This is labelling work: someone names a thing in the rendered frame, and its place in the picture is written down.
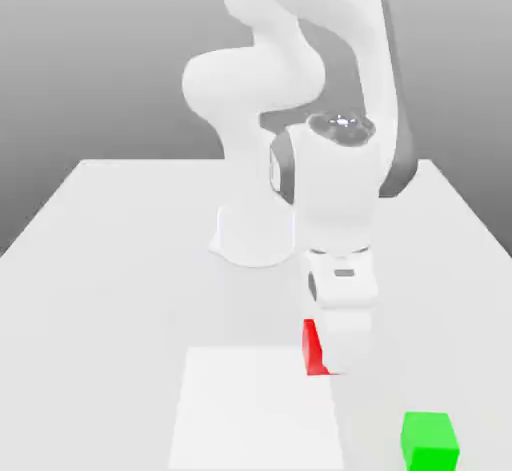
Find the small red cube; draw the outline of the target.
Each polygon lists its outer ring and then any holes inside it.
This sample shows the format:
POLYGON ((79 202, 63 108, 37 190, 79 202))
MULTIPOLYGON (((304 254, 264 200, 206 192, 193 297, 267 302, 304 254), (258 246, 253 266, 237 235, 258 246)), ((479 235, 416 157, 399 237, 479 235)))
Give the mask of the small red cube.
POLYGON ((301 345, 308 376, 342 375, 342 372, 336 371, 333 365, 327 363, 328 342, 329 340, 319 332, 314 319, 303 320, 301 345))

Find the small green cube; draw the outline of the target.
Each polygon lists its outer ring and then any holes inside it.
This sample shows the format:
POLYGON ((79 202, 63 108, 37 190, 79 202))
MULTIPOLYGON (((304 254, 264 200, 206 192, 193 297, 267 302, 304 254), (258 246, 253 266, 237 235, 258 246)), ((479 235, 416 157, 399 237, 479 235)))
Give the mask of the small green cube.
POLYGON ((406 471, 456 471, 460 447, 447 413, 406 411, 400 446, 406 471))

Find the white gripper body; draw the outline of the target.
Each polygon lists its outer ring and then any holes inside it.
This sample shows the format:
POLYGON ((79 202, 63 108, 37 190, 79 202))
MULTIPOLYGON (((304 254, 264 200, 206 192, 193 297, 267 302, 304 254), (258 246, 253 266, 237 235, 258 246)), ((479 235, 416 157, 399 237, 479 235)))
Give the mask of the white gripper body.
POLYGON ((373 311, 370 305, 317 309, 322 361, 331 374, 346 374, 365 358, 373 340, 373 311))

